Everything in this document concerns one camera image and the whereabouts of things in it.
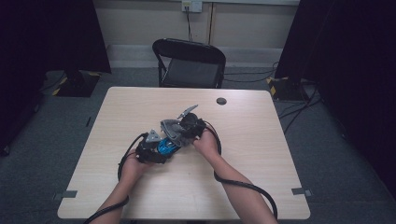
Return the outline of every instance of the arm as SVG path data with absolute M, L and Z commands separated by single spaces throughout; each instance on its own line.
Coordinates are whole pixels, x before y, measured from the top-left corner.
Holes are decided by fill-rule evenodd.
M 250 180 L 219 155 L 216 139 L 210 131 L 204 130 L 201 138 L 194 140 L 193 144 L 221 178 L 251 184 Z M 228 184 L 222 184 L 222 186 L 233 209 L 244 223 L 277 223 L 259 192 Z
M 99 207 L 98 211 L 124 201 L 140 176 L 152 165 L 152 163 L 139 162 L 135 157 L 134 151 L 131 152 L 122 167 L 120 182 L 116 185 L 105 202 Z M 121 213 L 122 207 L 99 216 L 91 223 L 120 223 Z

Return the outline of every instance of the white wall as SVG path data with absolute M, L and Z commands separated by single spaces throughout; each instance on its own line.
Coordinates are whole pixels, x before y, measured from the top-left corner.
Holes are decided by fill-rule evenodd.
M 267 4 L 222 2 L 203 2 L 202 13 L 190 14 L 194 41 L 210 40 L 217 47 L 283 48 L 297 9 L 295 0 L 263 1 Z M 180 1 L 94 3 L 107 45 L 151 45 L 164 37 L 188 39 L 187 18 L 181 12 Z

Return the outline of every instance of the black folding chair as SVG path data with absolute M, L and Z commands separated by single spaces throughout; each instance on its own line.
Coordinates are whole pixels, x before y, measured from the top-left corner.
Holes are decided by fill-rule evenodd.
M 221 88 L 226 59 L 211 45 L 164 38 L 154 42 L 158 59 L 159 86 L 180 88 Z M 169 58 L 168 66 L 163 62 Z

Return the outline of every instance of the wooden table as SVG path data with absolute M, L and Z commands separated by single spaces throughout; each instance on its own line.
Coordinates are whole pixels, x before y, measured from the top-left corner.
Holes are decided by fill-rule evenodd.
M 220 97 L 226 105 L 217 104 Z M 175 119 L 192 105 L 199 105 L 193 113 L 216 128 L 222 156 L 272 195 L 279 219 L 309 218 L 305 196 L 291 191 L 301 183 L 267 91 L 134 87 L 108 90 L 67 188 L 77 191 L 76 198 L 63 198 L 58 216 L 92 215 L 117 184 L 118 163 L 133 140 L 151 129 L 159 133 L 161 120 Z M 193 146 L 146 172 L 130 198 L 124 218 L 238 219 Z

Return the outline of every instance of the robotic device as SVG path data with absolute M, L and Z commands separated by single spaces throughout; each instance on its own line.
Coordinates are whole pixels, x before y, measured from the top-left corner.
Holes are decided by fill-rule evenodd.
M 166 134 L 164 139 L 161 139 L 154 130 L 143 133 L 143 140 L 135 151 L 137 159 L 140 162 L 148 161 L 164 164 L 181 147 L 187 146 L 190 143 L 189 139 L 201 136 L 206 125 L 195 114 L 191 113 L 197 106 L 194 105 L 186 109 L 177 119 L 162 120 L 161 129 Z
M 122 157 L 119 164 L 118 178 L 120 180 L 121 171 L 123 164 L 129 156 L 129 152 L 137 142 L 138 139 L 143 138 L 135 150 L 135 156 L 140 162 L 155 162 L 155 163 L 166 163 L 168 159 L 170 159 L 175 152 L 177 152 L 181 147 L 186 147 L 191 143 L 191 139 L 195 137 L 201 137 L 204 129 L 208 129 L 216 138 L 216 142 L 218 144 L 218 151 L 221 155 L 221 143 L 219 137 L 212 129 L 206 128 L 206 124 L 208 122 L 203 121 L 202 119 L 198 119 L 198 117 L 191 113 L 191 111 L 197 107 L 198 105 L 191 106 L 187 108 L 183 113 L 178 116 L 177 119 L 165 119 L 161 121 L 161 129 L 165 132 L 166 137 L 161 138 L 154 130 L 151 130 L 149 133 L 141 133 L 129 146 L 124 156 Z M 277 218 L 277 209 L 274 199 L 268 194 L 265 190 L 254 186 L 249 183 L 243 183 L 240 181 L 234 181 L 229 179 L 223 179 L 214 173 L 214 177 L 217 181 L 236 185 L 242 188 L 248 188 L 258 191 L 260 194 L 265 196 L 269 203 L 273 207 L 273 212 L 275 218 Z M 90 223 L 97 217 L 110 212 L 114 209 L 120 208 L 129 202 L 129 197 L 127 197 L 123 202 L 114 204 L 109 206 L 101 211 L 96 212 L 91 217 L 89 217 L 84 223 Z

